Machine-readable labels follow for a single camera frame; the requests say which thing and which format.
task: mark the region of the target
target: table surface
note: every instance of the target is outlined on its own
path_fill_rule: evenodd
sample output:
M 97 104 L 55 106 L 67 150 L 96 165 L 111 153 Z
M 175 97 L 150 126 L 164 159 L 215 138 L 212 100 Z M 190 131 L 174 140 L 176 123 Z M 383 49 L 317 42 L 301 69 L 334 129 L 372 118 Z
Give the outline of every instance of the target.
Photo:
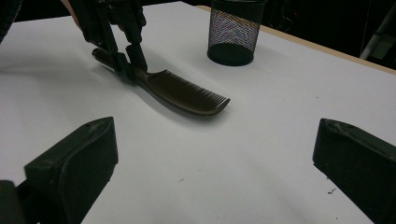
M 120 162 L 83 223 L 371 223 L 312 155 L 321 118 L 395 145 L 395 75 L 267 32 L 253 63 L 223 66 L 206 57 L 209 12 L 144 12 L 148 70 L 231 98 L 225 110 L 185 117 L 120 82 L 69 17 L 14 23 L 0 48 L 0 179 L 20 184 L 26 163 L 111 116 Z

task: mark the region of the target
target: black mesh cup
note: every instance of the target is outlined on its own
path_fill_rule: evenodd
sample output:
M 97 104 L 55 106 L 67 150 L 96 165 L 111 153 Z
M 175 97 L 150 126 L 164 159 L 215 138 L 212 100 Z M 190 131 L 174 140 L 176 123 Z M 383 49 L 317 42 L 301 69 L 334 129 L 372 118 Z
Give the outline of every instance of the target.
M 241 66 L 253 61 L 267 0 L 212 0 L 207 56 L 215 63 Z

